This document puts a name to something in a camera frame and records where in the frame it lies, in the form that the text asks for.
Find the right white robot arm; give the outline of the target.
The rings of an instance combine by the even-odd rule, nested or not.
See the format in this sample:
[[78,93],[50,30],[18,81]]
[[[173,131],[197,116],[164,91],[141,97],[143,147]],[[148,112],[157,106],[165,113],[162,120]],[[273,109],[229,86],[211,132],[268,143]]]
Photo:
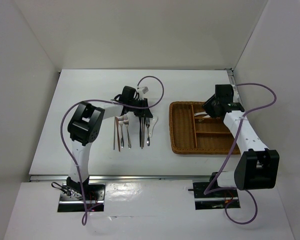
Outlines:
[[[212,118],[222,118],[234,140],[228,155],[218,172],[211,175],[204,194],[220,196],[225,190],[240,191],[272,189],[276,185],[280,156],[269,149],[258,137],[241,103],[234,100],[235,87],[231,84],[215,85],[215,93],[203,109]],[[240,160],[234,171],[224,171],[235,147],[239,148]]]

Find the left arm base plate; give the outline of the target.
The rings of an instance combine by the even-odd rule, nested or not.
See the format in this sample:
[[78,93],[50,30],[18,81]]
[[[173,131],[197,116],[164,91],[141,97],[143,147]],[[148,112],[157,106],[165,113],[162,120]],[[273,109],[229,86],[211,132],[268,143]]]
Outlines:
[[[58,213],[78,213],[84,212],[84,203],[82,196],[69,188],[65,183],[57,184],[56,188],[60,190]],[[89,212],[103,212],[105,203],[105,184],[92,184],[90,190],[85,194],[86,205]]]

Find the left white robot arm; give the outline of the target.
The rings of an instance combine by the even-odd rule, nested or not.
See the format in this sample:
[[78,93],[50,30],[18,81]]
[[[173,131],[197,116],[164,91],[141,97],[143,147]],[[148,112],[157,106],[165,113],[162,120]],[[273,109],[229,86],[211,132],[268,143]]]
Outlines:
[[124,147],[123,127],[129,128],[127,113],[139,118],[139,138],[143,141],[145,118],[152,118],[153,115],[148,109],[148,100],[144,94],[148,88],[133,88],[125,86],[122,93],[115,97],[118,104],[109,104],[104,107],[96,107],[87,101],[81,101],[72,116],[67,131],[70,134],[72,144],[72,155],[76,163],[71,164],[70,174],[67,177],[66,185],[71,189],[71,194],[78,200],[85,199],[92,188],[89,186],[89,157],[92,143],[97,139],[102,121],[114,117],[114,139],[118,140],[118,146]]

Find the white ceramic spoon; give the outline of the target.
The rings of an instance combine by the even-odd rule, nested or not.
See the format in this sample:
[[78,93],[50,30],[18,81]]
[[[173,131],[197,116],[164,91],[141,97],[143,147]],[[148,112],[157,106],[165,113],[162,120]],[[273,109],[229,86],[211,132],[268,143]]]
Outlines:
[[197,112],[194,114],[194,117],[197,119],[210,118],[210,116],[206,112]]
[[153,136],[153,130],[158,121],[158,117],[156,115],[153,115],[153,118],[150,118],[150,125],[149,125],[149,137],[151,138]]

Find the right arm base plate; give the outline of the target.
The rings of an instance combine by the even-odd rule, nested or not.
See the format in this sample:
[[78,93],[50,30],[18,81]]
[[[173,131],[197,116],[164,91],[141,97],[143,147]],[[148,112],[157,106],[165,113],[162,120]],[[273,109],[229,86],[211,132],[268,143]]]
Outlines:
[[192,188],[188,189],[193,193],[196,210],[218,210],[224,209],[228,203],[228,208],[240,208],[238,192],[236,190],[220,190],[205,195],[204,191],[208,187],[208,182],[193,182]]

